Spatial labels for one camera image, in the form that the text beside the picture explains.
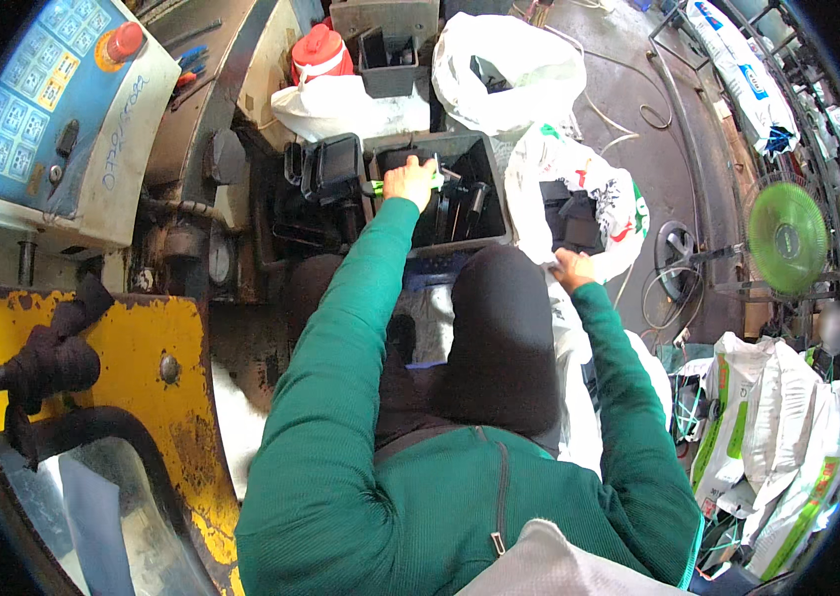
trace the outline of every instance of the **pressure gauge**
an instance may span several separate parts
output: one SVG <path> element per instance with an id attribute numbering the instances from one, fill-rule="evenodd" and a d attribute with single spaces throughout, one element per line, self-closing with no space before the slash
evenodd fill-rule
<path id="1" fill-rule="evenodd" d="M 234 256 L 231 243 L 218 238 L 211 244 L 208 254 L 208 276 L 218 285 L 224 285 L 231 280 L 234 273 Z"/>

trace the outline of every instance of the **yellow metal plate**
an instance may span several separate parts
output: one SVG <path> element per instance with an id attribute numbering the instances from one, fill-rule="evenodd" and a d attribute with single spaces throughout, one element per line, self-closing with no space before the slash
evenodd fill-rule
<path id="1" fill-rule="evenodd" d="M 72 297 L 22 291 L 0 297 L 0 364 L 19 351 L 34 326 L 50 323 L 56 304 Z M 92 389 L 73 394 L 75 403 L 117 406 L 145 425 L 188 509 L 189 531 L 216 587 L 228 596 L 242 594 L 234 541 L 239 507 L 224 459 L 197 304 L 175 297 L 116 297 L 84 337 L 98 352 L 101 373 Z M 180 365 L 172 384 L 159 375 L 166 354 Z M 7 402 L 0 392 L 0 431 Z M 65 411 L 62 399 L 47 399 L 31 420 Z"/>

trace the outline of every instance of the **blue control panel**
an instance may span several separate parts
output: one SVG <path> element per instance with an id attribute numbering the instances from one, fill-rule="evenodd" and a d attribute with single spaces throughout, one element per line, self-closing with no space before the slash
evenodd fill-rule
<path id="1" fill-rule="evenodd" d="M 53 0 L 39 12 L 0 74 L 0 198 L 75 214 L 92 146 L 130 64 L 99 54 L 125 21 L 110 0 Z M 72 120 L 78 136 L 66 162 L 56 141 Z M 53 165 L 64 167 L 55 190 Z"/>

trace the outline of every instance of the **green electric fan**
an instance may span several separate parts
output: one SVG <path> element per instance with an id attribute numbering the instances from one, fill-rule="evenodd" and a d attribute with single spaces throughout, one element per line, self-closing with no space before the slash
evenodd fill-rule
<path id="1" fill-rule="evenodd" d="M 814 193 L 795 173 L 763 176 L 744 202 L 742 241 L 713 251 L 698 252 L 685 224 L 665 223 L 655 239 L 655 269 L 666 293 L 687 301 L 702 263 L 739 254 L 751 257 L 752 278 L 767 283 L 776 298 L 810 292 L 826 266 L 830 244 Z"/>
<path id="2" fill-rule="evenodd" d="M 799 296 L 823 271 L 829 239 L 824 216 L 803 180 L 788 177 L 769 175 L 759 182 L 745 243 L 762 280 L 779 294 Z"/>

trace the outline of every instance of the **person's right hand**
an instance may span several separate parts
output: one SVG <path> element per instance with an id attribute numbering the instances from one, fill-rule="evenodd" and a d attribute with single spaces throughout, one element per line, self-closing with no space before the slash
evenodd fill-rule
<path id="1" fill-rule="evenodd" d="M 383 200 L 401 197 L 415 203 L 420 213 L 429 203 L 429 184 L 436 173 L 436 160 L 428 159 L 423 167 L 420 160 L 411 155 L 406 165 L 396 170 L 388 170 L 383 175 Z"/>
<path id="2" fill-rule="evenodd" d="M 589 255 L 576 255 L 572 251 L 560 248 L 555 252 L 555 257 L 559 259 L 559 266 L 550 271 L 569 296 L 576 288 L 595 281 L 595 263 Z"/>

